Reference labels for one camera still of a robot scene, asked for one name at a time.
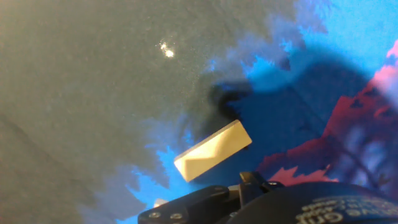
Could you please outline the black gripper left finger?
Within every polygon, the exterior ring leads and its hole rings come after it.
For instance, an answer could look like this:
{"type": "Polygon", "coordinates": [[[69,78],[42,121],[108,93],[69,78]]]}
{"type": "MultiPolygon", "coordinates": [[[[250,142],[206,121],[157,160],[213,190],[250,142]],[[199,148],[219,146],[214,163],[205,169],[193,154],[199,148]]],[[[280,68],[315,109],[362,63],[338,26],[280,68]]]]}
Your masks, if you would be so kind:
{"type": "Polygon", "coordinates": [[[140,213],[138,224],[226,223],[238,210],[238,189],[213,185],[140,213]]]}

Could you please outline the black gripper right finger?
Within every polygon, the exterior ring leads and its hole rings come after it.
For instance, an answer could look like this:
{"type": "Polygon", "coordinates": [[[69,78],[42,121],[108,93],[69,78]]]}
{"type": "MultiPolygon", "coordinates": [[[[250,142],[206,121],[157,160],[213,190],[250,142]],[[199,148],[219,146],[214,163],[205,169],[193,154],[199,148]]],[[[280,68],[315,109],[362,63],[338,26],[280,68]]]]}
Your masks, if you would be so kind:
{"type": "Polygon", "coordinates": [[[278,181],[267,181],[257,171],[240,172],[239,175],[242,180],[242,183],[239,184],[239,201],[241,207],[244,207],[263,194],[284,186],[278,181]]]}

